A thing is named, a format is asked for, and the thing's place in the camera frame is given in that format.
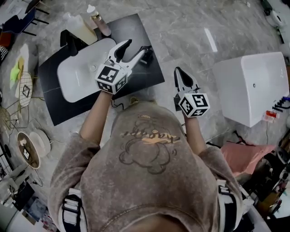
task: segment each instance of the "bottle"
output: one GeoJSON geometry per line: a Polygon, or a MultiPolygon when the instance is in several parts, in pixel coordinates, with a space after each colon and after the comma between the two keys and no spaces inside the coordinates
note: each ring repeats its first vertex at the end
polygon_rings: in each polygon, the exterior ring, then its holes
{"type": "Polygon", "coordinates": [[[96,11],[94,6],[89,5],[87,8],[87,13],[91,16],[91,19],[95,22],[95,24],[105,36],[111,35],[110,28],[100,16],[99,12],[96,11]]]}
{"type": "Polygon", "coordinates": [[[98,40],[96,33],[86,24],[80,15],[71,16],[67,12],[63,15],[63,18],[67,20],[66,29],[87,45],[91,45],[98,40]]]}

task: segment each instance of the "black countertop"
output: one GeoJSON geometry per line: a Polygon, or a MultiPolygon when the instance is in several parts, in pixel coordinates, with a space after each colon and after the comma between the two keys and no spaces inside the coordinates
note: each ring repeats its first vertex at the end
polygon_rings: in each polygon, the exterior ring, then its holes
{"type": "MultiPolygon", "coordinates": [[[[110,38],[115,40],[116,44],[127,39],[132,39],[132,43],[127,48],[123,60],[129,60],[141,46],[151,45],[138,14],[117,19],[108,23],[108,25],[112,31],[110,38]]],[[[95,32],[98,36],[98,40],[105,38],[99,29],[96,29],[95,32]]],[[[100,91],[93,93],[74,103],[70,103],[64,99],[58,82],[57,69],[59,64],[68,58],[69,55],[70,52],[67,46],[61,48],[39,67],[38,72],[45,102],[55,126],[90,110],[100,93],[100,91]]],[[[153,53],[153,61],[150,65],[146,66],[142,63],[138,63],[133,68],[128,83],[113,97],[113,99],[123,97],[162,82],[164,82],[164,77],[157,58],[153,53]]]]}

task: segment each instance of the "pink fabric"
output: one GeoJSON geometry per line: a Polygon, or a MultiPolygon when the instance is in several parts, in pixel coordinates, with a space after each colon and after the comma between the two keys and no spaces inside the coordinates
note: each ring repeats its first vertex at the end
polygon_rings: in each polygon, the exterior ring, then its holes
{"type": "Polygon", "coordinates": [[[275,145],[246,146],[227,142],[221,150],[234,176],[238,176],[241,173],[253,174],[260,159],[275,147],[275,145]]]}

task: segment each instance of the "forearm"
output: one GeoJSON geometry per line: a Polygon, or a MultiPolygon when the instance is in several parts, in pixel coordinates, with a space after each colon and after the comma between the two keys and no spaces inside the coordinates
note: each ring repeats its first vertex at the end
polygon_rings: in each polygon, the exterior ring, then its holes
{"type": "Polygon", "coordinates": [[[82,138],[100,144],[112,97],[110,93],[101,91],[81,127],[82,138]]]}
{"type": "Polygon", "coordinates": [[[187,142],[193,153],[199,155],[207,146],[201,134],[197,118],[184,117],[187,142]]]}

